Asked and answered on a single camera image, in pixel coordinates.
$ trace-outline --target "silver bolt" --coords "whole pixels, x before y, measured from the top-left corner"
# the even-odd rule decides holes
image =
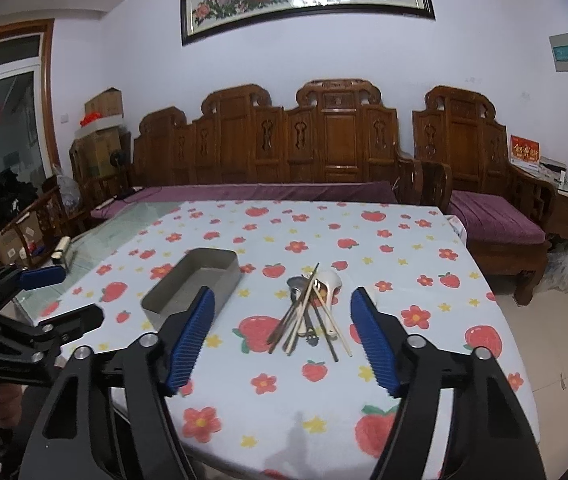
[[[406,338],[408,346],[412,348],[424,348],[426,346],[426,339],[421,335],[413,334]]]
[[[481,359],[482,361],[486,361],[491,357],[493,357],[491,351],[488,348],[484,348],[483,346],[478,346],[475,349],[475,355],[477,356],[478,359]]]
[[[89,355],[93,353],[90,346],[80,346],[80,348],[75,350],[75,359],[86,359]]]
[[[143,346],[148,348],[149,346],[153,346],[158,341],[157,334],[144,334],[141,338],[139,338],[139,343]]]

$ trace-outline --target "purple seat cushion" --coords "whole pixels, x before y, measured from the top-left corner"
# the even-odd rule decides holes
[[[538,225],[501,196],[454,191],[447,212],[461,220],[475,242],[535,245],[546,240]]]
[[[378,202],[397,204],[389,182],[352,184],[211,184],[209,186],[147,187],[108,207],[91,211],[107,219],[133,202],[183,202],[185,200],[298,200],[304,202]]]

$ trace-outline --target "white floral tablecloth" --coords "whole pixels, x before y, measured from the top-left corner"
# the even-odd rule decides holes
[[[497,356],[539,439],[538,416],[512,333],[477,265],[444,216],[419,206],[328,202],[189,202],[139,232],[42,312],[95,302],[106,316],[80,344],[123,348],[152,330],[140,300],[196,247],[237,252],[242,279],[206,338],[190,383],[167,399],[184,446],[245,478],[368,479],[398,400],[377,386],[349,300],[375,290],[378,309],[439,348],[487,346]],[[334,316],[353,357],[322,338],[291,356],[266,352],[289,307],[286,279],[333,268],[343,286]],[[118,402],[124,402],[121,394]],[[444,391],[424,478],[438,477],[452,395]]]

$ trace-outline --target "wooden door frame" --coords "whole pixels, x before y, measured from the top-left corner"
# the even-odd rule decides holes
[[[44,138],[46,139],[46,152],[48,161],[53,166],[59,166],[58,142],[55,138],[55,123],[53,122],[53,107],[50,95],[50,63],[53,50],[53,26],[55,20],[30,20],[28,22],[9,23],[0,26],[0,41],[9,40],[16,36],[28,34],[42,35],[42,48],[40,50],[41,85],[42,85],[42,117],[44,119]]]

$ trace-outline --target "tiled floor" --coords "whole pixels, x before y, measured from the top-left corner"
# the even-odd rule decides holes
[[[533,388],[546,475],[557,480],[568,468],[568,293],[542,292],[518,307],[507,282],[490,281]]]

